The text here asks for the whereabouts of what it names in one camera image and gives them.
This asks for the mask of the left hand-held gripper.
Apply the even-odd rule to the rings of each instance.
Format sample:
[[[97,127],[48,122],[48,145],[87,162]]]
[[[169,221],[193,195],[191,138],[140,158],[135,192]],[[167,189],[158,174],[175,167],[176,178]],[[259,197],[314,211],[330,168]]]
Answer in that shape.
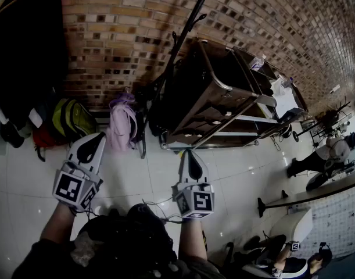
[[[74,142],[61,169],[56,171],[52,195],[75,212],[85,212],[99,192],[99,171],[106,135],[86,135]]]

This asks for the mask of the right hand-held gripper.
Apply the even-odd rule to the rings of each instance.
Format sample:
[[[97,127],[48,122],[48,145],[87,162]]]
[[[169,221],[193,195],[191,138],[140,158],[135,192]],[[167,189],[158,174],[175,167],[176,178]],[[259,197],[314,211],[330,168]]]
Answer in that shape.
[[[181,217],[202,219],[213,214],[214,190],[208,183],[209,170],[204,161],[195,152],[185,150],[181,156],[179,175],[181,183],[172,187],[172,196]]]

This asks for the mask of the black metal clothes rack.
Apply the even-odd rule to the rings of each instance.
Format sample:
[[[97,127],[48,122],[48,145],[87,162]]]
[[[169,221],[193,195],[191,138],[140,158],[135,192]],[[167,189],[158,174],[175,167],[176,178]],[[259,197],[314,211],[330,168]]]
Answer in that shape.
[[[136,113],[137,118],[137,139],[141,144],[141,159],[146,157],[146,138],[145,138],[145,130],[148,125],[149,116],[156,105],[158,98],[160,97],[161,90],[167,80],[171,78],[174,71],[174,61],[184,43],[187,34],[192,31],[193,26],[200,20],[203,20],[207,15],[198,15],[200,12],[205,0],[198,0],[181,32],[180,35],[177,35],[173,32],[174,45],[171,50],[171,56],[166,64],[166,68],[163,73],[152,81],[147,86],[139,89],[136,93],[136,101],[138,102],[140,108]]]

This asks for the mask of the person's left forearm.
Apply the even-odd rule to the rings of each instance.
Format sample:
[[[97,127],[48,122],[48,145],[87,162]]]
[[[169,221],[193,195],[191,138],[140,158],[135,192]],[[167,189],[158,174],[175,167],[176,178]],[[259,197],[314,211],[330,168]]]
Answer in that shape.
[[[64,244],[70,241],[75,216],[70,208],[59,202],[45,225],[40,240],[46,239],[57,244]]]

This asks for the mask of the person's right forearm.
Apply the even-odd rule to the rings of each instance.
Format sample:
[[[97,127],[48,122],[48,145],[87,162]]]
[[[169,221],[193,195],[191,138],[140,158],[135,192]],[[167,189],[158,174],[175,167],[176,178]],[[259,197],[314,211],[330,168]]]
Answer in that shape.
[[[178,257],[181,260],[189,257],[207,260],[207,252],[200,220],[183,219],[180,231]]]

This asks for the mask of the yellow-green backpack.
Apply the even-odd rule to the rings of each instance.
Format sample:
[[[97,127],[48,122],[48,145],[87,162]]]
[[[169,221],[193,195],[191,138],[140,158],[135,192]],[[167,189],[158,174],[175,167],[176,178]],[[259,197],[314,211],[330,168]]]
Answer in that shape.
[[[97,123],[89,111],[76,99],[62,98],[56,105],[52,123],[69,141],[96,133]]]

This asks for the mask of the pink purple bag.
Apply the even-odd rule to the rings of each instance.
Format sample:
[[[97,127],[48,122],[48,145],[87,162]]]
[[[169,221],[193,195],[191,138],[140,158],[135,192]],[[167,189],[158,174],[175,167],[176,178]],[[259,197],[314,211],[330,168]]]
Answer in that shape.
[[[127,152],[135,147],[138,125],[136,114],[131,107],[134,101],[133,94],[122,92],[109,103],[110,120],[106,136],[115,151]]]

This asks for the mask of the red bag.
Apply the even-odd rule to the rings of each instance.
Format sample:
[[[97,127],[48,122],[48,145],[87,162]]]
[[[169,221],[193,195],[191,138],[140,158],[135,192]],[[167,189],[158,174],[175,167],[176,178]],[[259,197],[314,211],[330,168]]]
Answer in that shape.
[[[42,153],[43,149],[67,144],[66,137],[49,123],[43,123],[39,128],[33,130],[33,141],[37,156],[42,162],[46,161],[45,155]]]

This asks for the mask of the person's dark clothing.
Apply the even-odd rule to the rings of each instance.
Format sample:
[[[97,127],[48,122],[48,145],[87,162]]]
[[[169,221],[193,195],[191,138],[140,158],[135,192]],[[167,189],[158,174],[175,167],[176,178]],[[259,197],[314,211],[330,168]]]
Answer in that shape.
[[[85,223],[75,239],[34,243],[12,279],[225,279],[208,259],[181,260],[165,225],[139,203]]]

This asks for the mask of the white chair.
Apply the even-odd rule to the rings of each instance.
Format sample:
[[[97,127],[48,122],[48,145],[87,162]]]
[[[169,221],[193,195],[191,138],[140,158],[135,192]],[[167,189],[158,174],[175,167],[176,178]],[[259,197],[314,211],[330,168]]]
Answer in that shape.
[[[279,219],[271,228],[270,236],[284,235],[286,242],[302,242],[313,229],[312,209],[299,210]]]

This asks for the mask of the white cloth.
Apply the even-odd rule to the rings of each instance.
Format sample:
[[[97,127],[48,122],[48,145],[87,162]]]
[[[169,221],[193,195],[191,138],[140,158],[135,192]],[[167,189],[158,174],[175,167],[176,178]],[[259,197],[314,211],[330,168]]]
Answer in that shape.
[[[291,80],[279,76],[271,83],[271,90],[272,96],[276,100],[275,112],[279,120],[284,120],[288,116],[298,115],[307,110],[299,91]]]

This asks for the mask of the hanging black clothes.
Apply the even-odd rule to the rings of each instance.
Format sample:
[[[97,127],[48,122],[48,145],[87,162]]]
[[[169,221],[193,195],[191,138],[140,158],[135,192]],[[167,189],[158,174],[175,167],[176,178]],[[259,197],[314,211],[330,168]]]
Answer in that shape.
[[[68,66],[62,0],[0,0],[0,135],[14,148],[46,118]]]

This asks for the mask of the clear plastic bottle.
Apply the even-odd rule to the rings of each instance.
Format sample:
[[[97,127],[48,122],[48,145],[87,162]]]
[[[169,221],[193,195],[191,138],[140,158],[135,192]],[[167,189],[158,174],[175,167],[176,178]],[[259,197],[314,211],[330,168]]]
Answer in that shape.
[[[261,57],[254,57],[250,62],[249,66],[252,70],[258,71],[261,69],[265,63],[266,55],[262,55]]]

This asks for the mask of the long grey table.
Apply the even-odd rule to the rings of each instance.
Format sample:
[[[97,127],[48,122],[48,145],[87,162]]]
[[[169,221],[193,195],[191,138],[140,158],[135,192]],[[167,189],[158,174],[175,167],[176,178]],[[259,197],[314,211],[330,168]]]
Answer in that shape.
[[[331,195],[338,194],[345,190],[349,190],[353,187],[355,187],[355,171],[350,175],[341,178],[340,180],[322,185],[312,191],[304,191],[297,194],[288,195],[284,190],[282,190],[282,197],[279,200],[270,203],[263,203],[261,198],[257,199],[259,218],[263,217],[263,213],[266,209],[281,208],[284,206],[288,207],[292,205],[298,205],[300,203],[322,199]]]

